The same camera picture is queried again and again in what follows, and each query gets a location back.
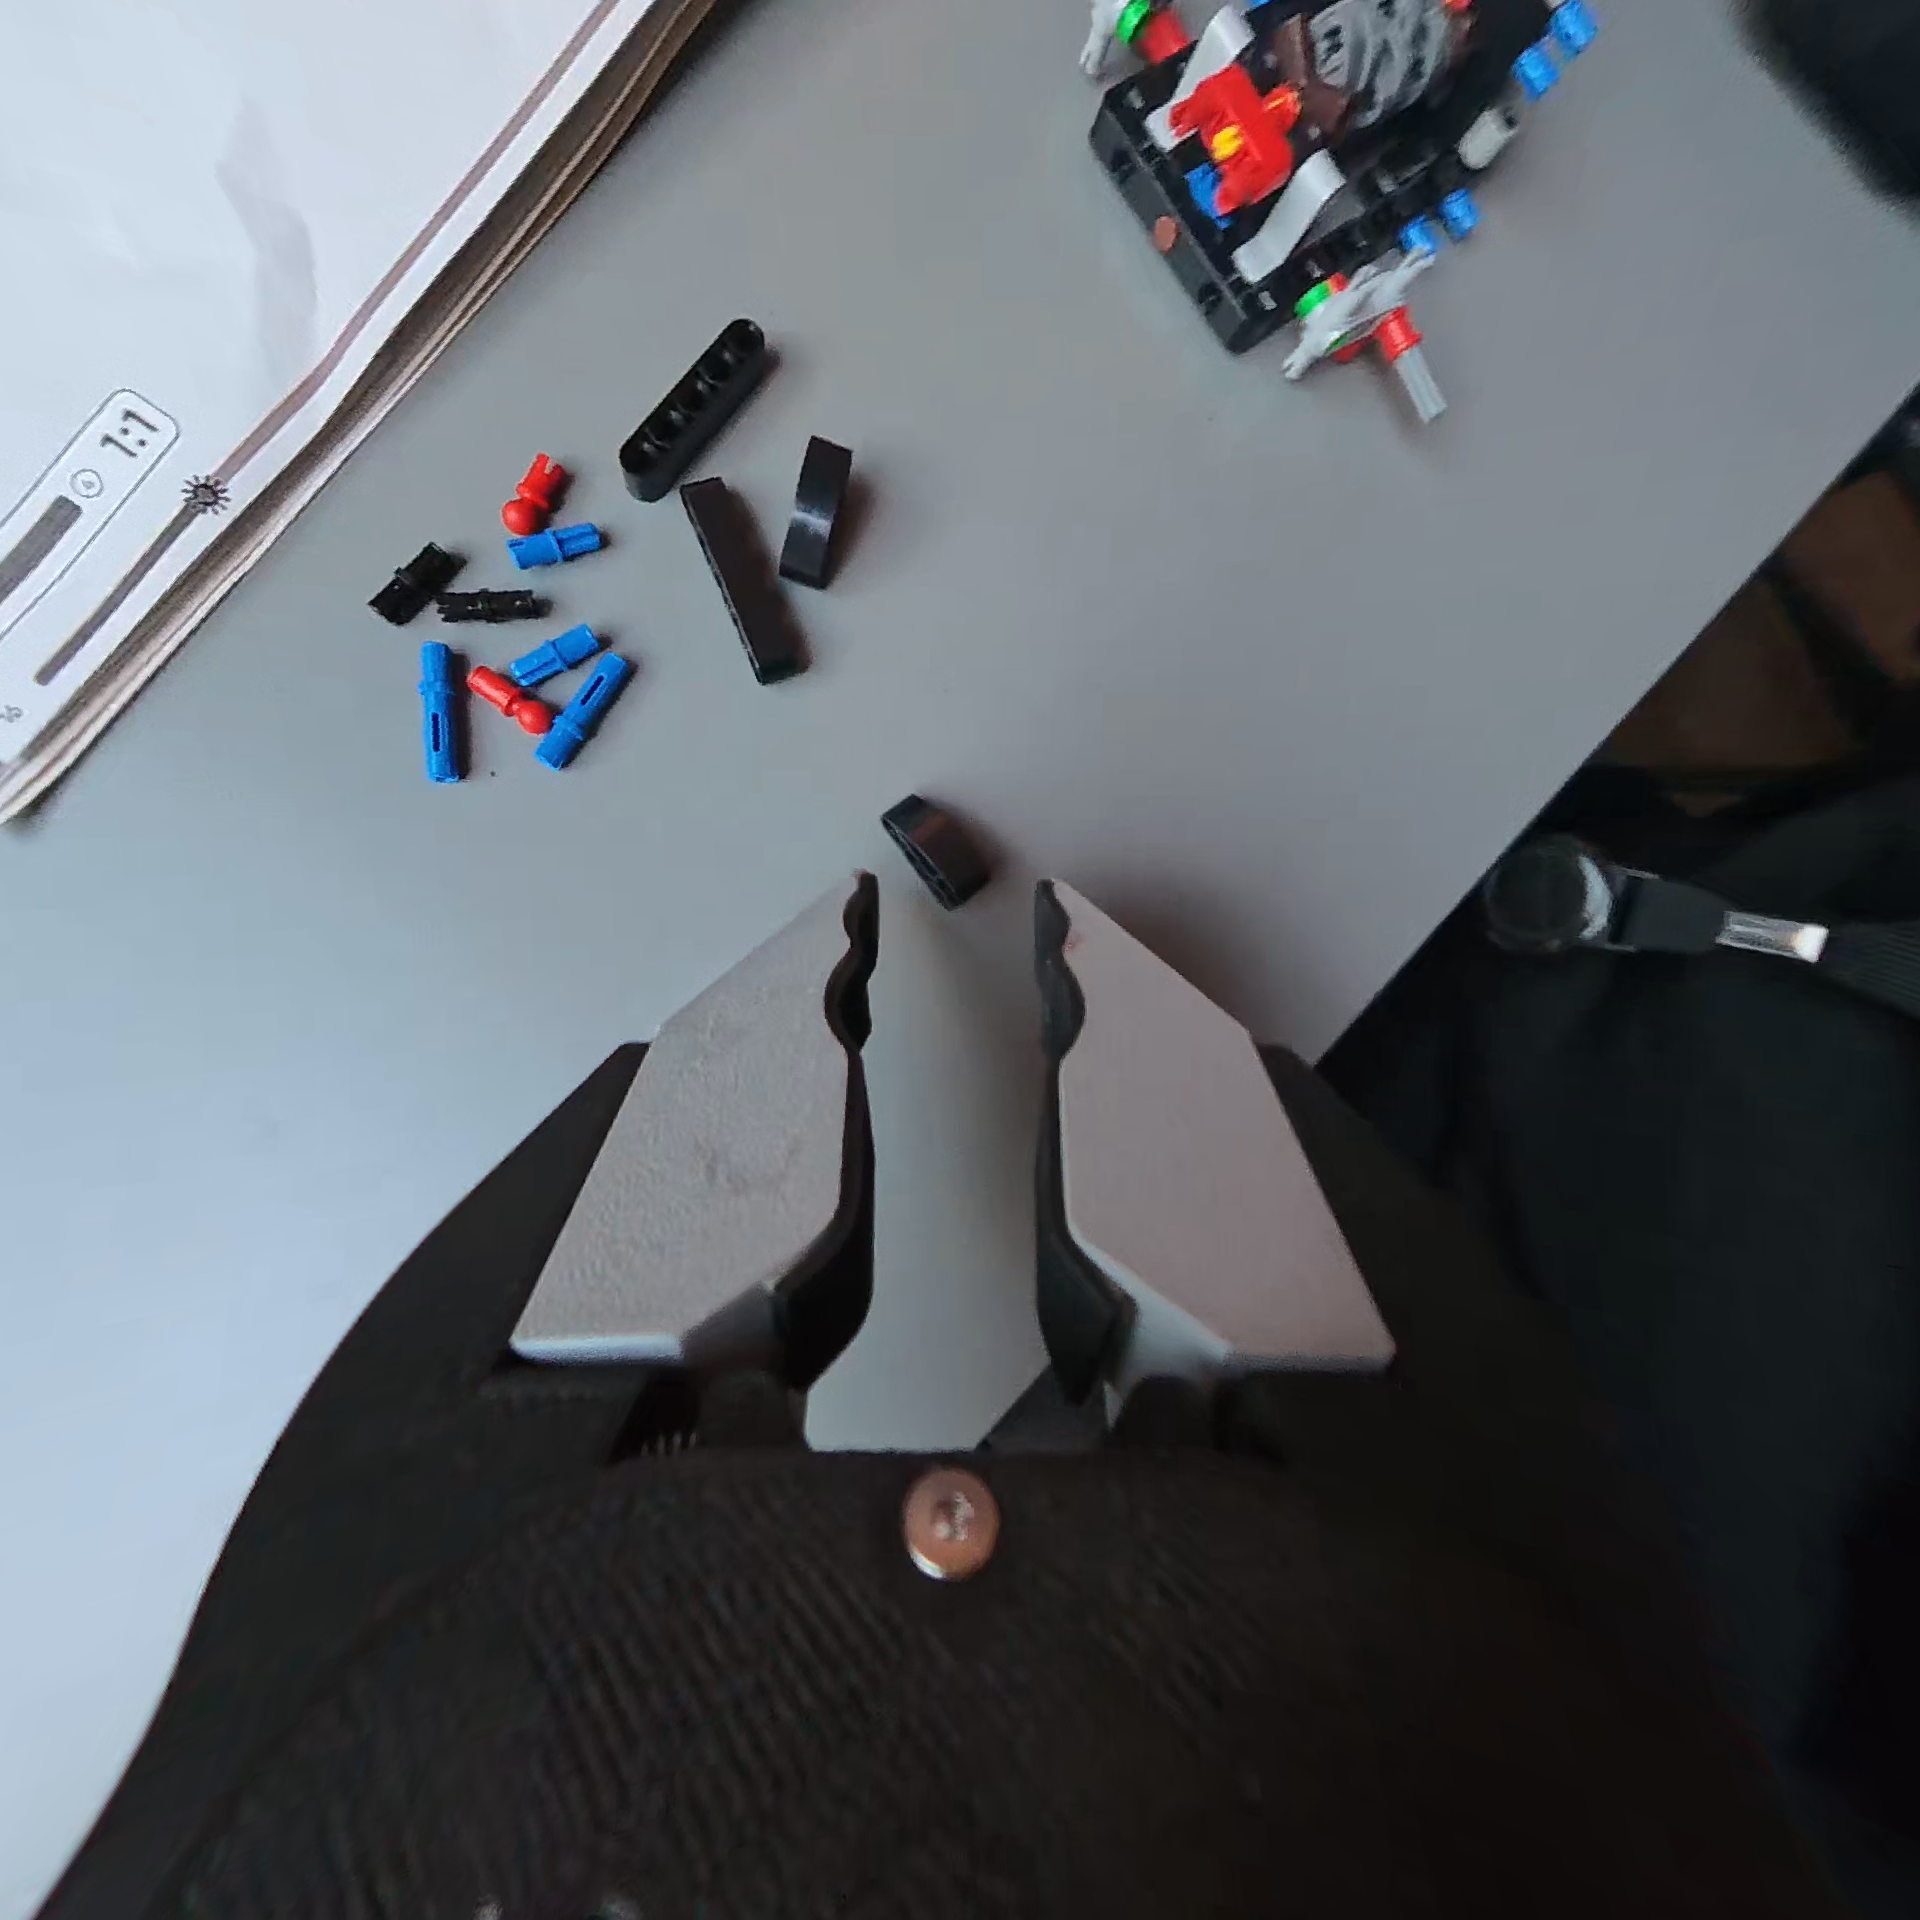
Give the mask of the partly built lego car chassis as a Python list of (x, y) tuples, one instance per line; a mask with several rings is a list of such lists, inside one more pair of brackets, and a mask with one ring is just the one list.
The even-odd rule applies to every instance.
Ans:
[(1596, 32), (1580, 3), (1092, 3), (1087, 141), (1227, 354), (1287, 339), (1288, 385), (1371, 360), (1427, 425), (1413, 290)]

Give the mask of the black smooth long lego beam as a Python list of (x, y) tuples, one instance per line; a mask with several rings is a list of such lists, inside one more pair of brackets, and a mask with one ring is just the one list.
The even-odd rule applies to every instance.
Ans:
[(743, 496), (717, 476), (679, 486), (679, 504), (749, 669), (760, 686), (790, 682), (810, 667), (810, 646), (794, 618), (767, 547)]

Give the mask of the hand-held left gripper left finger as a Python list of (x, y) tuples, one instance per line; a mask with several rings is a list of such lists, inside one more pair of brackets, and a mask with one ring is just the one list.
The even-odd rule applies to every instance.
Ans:
[(877, 882), (854, 872), (663, 1021), (512, 1353), (810, 1393), (872, 1300)]

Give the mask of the cluster of small lego pins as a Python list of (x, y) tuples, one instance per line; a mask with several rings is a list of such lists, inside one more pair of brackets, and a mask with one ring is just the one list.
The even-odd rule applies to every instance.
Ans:
[[(499, 513), (503, 545), (519, 574), (557, 570), (605, 547), (599, 525), (557, 522), (567, 493), (568, 469), (538, 453)], [(459, 554), (426, 541), (372, 593), (367, 611), (394, 628), (406, 628), (426, 613), (447, 627), (519, 627), (547, 611), (535, 588), (459, 588), (462, 571)], [(416, 692), (428, 781), (458, 784), (466, 777), (469, 701), (528, 734), (544, 765), (572, 765), (631, 675), (634, 667), (608, 656), (588, 625), (565, 628), (506, 666), (470, 662), (445, 641), (420, 643)]]

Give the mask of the white lego instruction booklet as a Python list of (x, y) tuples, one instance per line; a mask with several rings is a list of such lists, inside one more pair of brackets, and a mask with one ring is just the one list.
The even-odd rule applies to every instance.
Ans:
[(418, 385), (709, 3), (3, 4), (3, 818)]

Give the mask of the small black oval lego piece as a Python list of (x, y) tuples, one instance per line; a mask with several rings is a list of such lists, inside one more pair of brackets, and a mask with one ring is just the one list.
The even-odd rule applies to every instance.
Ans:
[(962, 813), (936, 801), (907, 794), (882, 811), (880, 827), (928, 899), (948, 914), (992, 880), (988, 844)]

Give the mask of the black short curved lego piece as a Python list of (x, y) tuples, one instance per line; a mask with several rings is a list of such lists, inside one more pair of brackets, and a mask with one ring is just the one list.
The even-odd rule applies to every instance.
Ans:
[(831, 584), (851, 483), (853, 450), (835, 440), (806, 440), (776, 561), (779, 578), (810, 589), (824, 589)]

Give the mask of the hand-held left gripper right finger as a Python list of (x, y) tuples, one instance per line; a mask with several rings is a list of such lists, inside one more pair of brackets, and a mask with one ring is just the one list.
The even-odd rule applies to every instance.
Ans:
[(1252, 1034), (1066, 880), (1034, 896), (1036, 1306), (1063, 1400), (1382, 1384), (1398, 1344)]

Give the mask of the black five hole lego beam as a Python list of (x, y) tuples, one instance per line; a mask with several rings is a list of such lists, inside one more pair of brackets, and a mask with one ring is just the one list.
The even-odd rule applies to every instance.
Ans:
[(626, 491), (659, 504), (758, 390), (772, 365), (758, 323), (724, 325), (618, 450)]

